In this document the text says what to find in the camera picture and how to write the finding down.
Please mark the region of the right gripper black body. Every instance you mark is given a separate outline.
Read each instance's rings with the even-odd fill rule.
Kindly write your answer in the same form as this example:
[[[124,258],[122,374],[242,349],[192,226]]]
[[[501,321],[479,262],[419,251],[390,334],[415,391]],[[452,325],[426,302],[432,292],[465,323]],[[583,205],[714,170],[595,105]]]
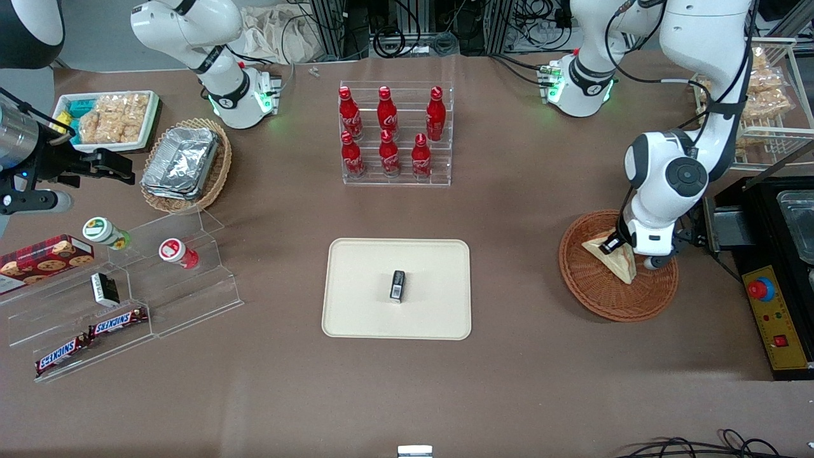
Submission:
[[[60,176],[96,177],[91,153],[76,150],[72,143],[50,145],[38,141],[26,160],[26,180],[58,182]]]

